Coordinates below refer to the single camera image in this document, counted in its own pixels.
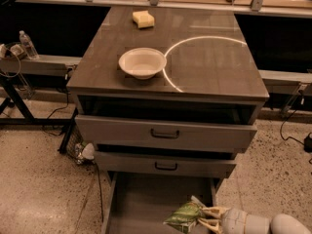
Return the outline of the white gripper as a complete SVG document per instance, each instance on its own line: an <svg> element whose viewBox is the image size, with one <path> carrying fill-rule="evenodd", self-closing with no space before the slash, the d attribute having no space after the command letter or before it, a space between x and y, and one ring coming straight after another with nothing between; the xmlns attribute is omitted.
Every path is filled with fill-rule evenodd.
<svg viewBox="0 0 312 234"><path fill-rule="evenodd" d="M216 218L198 219L199 223L206 226L214 234L245 234L245 224L248 215L246 212L238 209L228 210L225 207L203 208L202 212L205 215Z"/></svg>

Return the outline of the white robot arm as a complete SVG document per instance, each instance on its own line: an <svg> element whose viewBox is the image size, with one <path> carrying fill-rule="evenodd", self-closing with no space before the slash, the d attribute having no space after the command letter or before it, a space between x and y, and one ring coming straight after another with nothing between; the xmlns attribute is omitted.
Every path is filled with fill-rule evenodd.
<svg viewBox="0 0 312 234"><path fill-rule="evenodd" d="M288 214L272 218L249 214L243 210L223 207L203 208L206 218L198 222L214 234L311 234L311 231Z"/></svg>

